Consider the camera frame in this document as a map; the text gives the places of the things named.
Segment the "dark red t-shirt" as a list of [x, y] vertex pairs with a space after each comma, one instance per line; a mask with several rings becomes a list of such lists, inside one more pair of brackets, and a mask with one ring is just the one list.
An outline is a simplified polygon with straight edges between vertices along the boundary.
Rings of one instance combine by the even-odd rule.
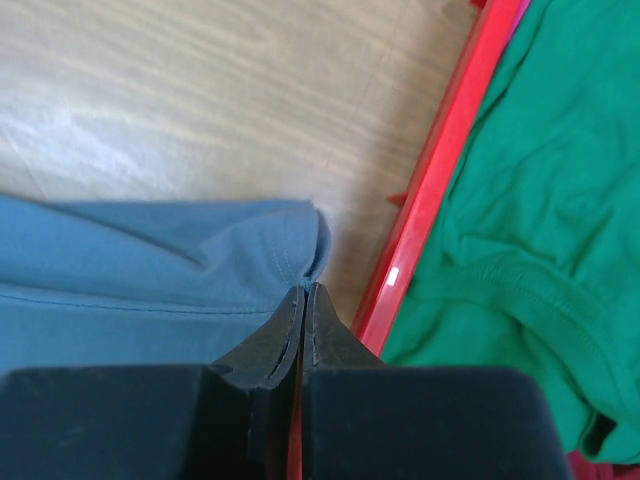
[[640, 480], [640, 467], [611, 463], [593, 463], [579, 451], [567, 455], [576, 480]]

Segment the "blue-grey t-shirt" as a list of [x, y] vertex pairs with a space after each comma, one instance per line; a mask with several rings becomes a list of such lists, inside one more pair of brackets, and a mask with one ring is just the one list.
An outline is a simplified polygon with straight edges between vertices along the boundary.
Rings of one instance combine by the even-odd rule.
[[208, 363], [309, 287], [310, 202], [1, 199], [1, 367]]

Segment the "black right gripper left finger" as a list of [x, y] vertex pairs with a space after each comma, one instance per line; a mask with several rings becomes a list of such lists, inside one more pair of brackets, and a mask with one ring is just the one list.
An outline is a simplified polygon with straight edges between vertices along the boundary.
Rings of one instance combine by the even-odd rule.
[[5, 479], [282, 479], [306, 294], [211, 364], [30, 368], [1, 380]]

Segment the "green t-shirt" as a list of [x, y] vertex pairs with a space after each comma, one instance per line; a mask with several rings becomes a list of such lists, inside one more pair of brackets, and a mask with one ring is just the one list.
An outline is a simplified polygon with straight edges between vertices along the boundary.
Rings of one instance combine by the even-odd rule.
[[638, 462], [637, 2], [530, 4], [382, 357], [520, 369], [566, 451]]

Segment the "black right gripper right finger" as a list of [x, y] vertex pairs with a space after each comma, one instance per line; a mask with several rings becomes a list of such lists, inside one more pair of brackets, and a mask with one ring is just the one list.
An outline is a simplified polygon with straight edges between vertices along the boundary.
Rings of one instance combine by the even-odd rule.
[[536, 383], [502, 367], [392, 367], [314, 285], [304, 320], [306, 479], [568, 479]]

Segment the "red plastic bin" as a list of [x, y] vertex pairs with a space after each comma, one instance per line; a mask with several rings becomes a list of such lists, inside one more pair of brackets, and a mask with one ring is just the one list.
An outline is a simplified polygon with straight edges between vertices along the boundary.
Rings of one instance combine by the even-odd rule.
[[380, 354], [524, 1], [482, 1], [350, 326], [325, 288], [312, 290], [289, 436], [291, 479], [414, 478], [411, 427], [425, 418], [422, 369], [395, 369]]

